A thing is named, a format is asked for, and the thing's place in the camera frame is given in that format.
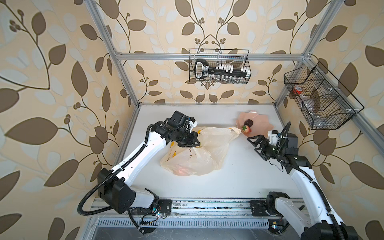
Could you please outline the red strawberry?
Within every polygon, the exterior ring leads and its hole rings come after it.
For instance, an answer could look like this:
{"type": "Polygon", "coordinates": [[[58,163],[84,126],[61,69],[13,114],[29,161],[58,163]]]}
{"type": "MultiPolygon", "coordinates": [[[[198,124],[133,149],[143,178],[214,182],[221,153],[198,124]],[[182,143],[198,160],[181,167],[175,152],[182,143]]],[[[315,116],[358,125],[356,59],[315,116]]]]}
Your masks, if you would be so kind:
{"type": "Polygon", "coordinates": [[[251,130],[251,128],[250,128],[248,125],[243,125],[243,126],[242,126],[242,132],[243,132],[244,134],[249,134],[249,133],[252,132],[252,130],[251,130]]]}

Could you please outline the banana print plastic bag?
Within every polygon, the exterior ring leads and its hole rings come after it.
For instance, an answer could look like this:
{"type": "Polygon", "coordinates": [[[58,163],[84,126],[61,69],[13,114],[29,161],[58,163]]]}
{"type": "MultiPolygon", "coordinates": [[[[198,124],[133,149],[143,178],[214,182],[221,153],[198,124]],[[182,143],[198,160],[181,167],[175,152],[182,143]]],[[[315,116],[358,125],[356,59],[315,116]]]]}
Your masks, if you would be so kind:
{"type": "Polygon", "coordinates": [[[169,153],[160,160],[162,168],[174,175],[178,169],[185,169],[189,176],[201,176],[220,170],[230,143],[239,137],[241,130],[236,127],[198,127],[196,132],[200,146],[181,148],[172,142],[169,153]]]}

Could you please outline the dark brown fig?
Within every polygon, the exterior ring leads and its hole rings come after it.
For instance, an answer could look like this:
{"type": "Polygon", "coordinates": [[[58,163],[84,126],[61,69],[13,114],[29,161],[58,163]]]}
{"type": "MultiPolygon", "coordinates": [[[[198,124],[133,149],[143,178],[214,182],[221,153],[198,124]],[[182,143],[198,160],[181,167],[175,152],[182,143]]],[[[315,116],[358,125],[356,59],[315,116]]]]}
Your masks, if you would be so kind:
{"type": "Polygon", "coordinates": [[[244,125],[248,126],[249,128],[251,128],[253,126],[253,124],[254,124],[254,122],[250,119],[248,119],[244,122],[244,125]]]}

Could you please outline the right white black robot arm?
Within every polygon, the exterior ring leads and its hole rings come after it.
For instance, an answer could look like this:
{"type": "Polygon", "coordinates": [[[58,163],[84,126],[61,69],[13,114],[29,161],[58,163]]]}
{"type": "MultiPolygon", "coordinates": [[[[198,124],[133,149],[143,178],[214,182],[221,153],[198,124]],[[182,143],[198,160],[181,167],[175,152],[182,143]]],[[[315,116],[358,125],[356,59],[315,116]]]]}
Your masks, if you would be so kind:
{"type": "Polygon", "coordinates": [[[328,201],[309,160],[299,155],[296,135],[273,131],[267,138],[258,135],[247,140],[264,161],[278,161],[297,186],[309,213],[306,216],[286,193],[269,192],[264,206],[266,214],[285,218],[302,240],[359,238],[355,228],[347,226],[328,201]]]}

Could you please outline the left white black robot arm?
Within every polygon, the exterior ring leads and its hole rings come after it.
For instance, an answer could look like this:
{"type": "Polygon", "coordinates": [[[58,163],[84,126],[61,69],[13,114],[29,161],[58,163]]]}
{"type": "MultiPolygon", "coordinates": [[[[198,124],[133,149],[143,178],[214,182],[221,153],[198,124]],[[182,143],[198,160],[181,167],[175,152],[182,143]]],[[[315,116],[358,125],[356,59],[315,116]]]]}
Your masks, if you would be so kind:
{"type": "Polygon", "coordinates": [[[77,212],[81,216],[91,216],[109,210],[123,214],[131,208],[153,208],[157,195],[152,191],[134,190],[132,184],[144,166],[169,143],[176,143],[181,148],[200,146],[197,126],[193,117],[175,111],[170,118],[151,124],[146,129],[143,142],[123,161],[110,170],[102,169],[98,173],[98,183],[80,201],[77,212]],[[107,203],[107,207],[85,211],[86,201],[94,194],[107,203]]]}

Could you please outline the pink wavy fruit plate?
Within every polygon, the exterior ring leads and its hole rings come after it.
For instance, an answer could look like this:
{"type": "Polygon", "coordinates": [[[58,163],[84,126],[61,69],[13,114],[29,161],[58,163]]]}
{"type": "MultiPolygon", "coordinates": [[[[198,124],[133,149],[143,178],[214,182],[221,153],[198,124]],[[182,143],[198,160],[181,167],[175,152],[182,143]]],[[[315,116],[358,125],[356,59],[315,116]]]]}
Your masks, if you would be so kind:
{"type": "Polygon", "coordinates": [[[260,115],[257,112],[249,112],[249,113],[240,113],[237,121],[236,126],[238,129],[241,130],[241,132],[247,137],[254,137],[257,135],[264,135],[266,138],[268,137],[268,131],[272,131],[274,129],[274,126],[270,124],[269,118],[266,115],[260,115]],[[249,134],[244,134],[242,132],[242,126],[244,125],[244,122],[246,120],[252,120],[254,122],[253,126],[251,127],[252,132],[249,134]]]}

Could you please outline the black white tool set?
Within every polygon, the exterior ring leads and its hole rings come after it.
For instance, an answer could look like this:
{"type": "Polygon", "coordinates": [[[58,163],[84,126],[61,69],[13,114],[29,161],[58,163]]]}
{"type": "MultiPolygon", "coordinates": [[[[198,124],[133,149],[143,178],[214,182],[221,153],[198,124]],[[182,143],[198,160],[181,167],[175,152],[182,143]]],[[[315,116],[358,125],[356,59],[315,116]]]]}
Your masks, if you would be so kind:
{"type": "Polygon", "coordinates": [[[195,61],[192,71],[196,79],[209,77],[210,79],[241,81],[251,76],[251,70],[248,67],[241,66],[240,69],[236,69],[233,65],[221,64],[220,62],[209,64],[208,61],[203,59],[195,61]]]}

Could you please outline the clear bottle red cap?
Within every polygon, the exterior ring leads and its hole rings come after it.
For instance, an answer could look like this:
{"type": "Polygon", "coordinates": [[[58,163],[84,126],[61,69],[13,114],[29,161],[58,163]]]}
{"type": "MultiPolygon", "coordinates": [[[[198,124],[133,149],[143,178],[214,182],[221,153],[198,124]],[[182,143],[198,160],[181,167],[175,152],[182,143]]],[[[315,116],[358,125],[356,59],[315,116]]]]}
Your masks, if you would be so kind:
{"type": "Polygon", "coordinates": [[[294,86],[293,94],[295,97],[298,97],[298,106],[300,107],[300,110],[307,120],[312,121],[321,118],[320,114],[318,113],[321,107],[321,101],[316,92],[310,96],[305,95],[304,89],[302,87],[294,86]]]}

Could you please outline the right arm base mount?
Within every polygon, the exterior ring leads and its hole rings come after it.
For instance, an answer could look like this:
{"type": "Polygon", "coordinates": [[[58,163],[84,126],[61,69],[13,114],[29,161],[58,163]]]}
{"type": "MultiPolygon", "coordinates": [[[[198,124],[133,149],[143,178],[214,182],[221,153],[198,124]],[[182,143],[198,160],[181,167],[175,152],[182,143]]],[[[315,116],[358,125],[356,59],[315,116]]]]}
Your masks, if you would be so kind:
{"type": "Polygon", "coordinates": [[[268,217],[266,212],[266,200],[251,200],[250,209],[253,217],[268,217]]]}

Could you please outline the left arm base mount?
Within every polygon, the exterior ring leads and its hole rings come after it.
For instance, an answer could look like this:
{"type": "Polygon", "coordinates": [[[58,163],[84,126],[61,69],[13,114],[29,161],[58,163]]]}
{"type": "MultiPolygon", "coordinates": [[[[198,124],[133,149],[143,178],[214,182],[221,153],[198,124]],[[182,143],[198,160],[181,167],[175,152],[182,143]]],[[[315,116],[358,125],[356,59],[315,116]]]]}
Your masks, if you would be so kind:
{"type": "Polygon", "coordinates": [[[149,208],[134,208],[133,214],[138,216],[143,216],[147,214],[161,214],[162,216],[168,216],[172,211],[173,201],[170,199],[159,199],[154,202],[149,208]]]}

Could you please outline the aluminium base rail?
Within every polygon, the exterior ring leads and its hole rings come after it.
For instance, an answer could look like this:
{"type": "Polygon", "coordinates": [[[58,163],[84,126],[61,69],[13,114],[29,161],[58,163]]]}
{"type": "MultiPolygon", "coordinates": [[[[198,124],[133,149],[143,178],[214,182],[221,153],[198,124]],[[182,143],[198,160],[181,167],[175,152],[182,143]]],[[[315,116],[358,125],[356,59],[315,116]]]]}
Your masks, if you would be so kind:
{"type": "Polygon", "coordinates": [[[173,217],[252,217],[251,200],[266,200],[265,198],[160,198],[170,199],[173,217]]]}

